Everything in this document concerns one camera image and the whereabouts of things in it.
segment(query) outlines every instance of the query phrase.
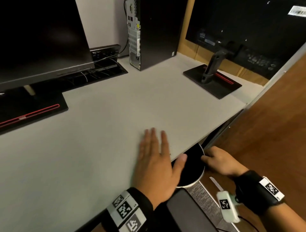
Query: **barcode sticker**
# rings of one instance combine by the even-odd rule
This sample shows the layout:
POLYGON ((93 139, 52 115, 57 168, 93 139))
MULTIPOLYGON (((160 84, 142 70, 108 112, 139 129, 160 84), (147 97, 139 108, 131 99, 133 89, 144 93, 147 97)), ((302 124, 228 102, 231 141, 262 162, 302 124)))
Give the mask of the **barcode sticker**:
POLYGON ((288 14, 294 16, 306 17, 306 6, 293 6, 288 14))

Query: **computer monitor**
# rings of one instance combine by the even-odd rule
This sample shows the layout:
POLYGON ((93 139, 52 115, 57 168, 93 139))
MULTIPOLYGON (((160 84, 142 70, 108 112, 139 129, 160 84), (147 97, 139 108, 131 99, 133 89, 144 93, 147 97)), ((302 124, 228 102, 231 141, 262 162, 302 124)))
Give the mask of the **computer monitor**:
POLYGON ((306 42, 305 28, 304 0, 195 0, 186 39, 271 79, 306 42))
POLYGON ((94 68, 75 0, 1 5, 0 91, 94 68))

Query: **desk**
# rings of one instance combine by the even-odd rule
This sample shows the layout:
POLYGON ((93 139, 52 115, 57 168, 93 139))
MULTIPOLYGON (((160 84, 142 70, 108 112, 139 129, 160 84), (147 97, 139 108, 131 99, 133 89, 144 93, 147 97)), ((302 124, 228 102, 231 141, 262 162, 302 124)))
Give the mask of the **desk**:
POLYGON ((130 180, 144 129, 168 133, 172 159, 243 109, 262 86, 218 100, 182 75, 178 54, 145 71, 64 93, 67 112, 0 136, 0 231, 74 232, 130 180))

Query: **computer tower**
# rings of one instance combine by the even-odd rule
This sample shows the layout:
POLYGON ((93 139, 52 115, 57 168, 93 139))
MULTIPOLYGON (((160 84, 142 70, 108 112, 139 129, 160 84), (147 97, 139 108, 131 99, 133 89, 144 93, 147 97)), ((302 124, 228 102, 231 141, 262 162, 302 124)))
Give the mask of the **computer tower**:
POLYGON ((177 53, 188 0, 126 0, 130 64, 144 70, 177 53))

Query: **hand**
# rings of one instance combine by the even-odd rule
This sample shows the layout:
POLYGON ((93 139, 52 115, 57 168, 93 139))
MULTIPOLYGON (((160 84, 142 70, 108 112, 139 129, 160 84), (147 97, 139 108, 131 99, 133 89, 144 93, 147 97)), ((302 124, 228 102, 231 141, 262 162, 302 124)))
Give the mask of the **hand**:
POLYGON ((138 162, 133 178, 133 187, 141 191, 152 203, 153 209, 168 200, 181 177, 187 155, 181 154, 172 169, 167 135, 161 133, 162 144, 159 152, 159 142, 155 129, 145 131, 140 143, 138 162))
POLYGON ((213 146, 204 153, 206 156, 202 156, 201 160, 211 169, 222 175, 234 178, 248 171, 248 168, 235 160, 229 153, 218 147, 213 146))

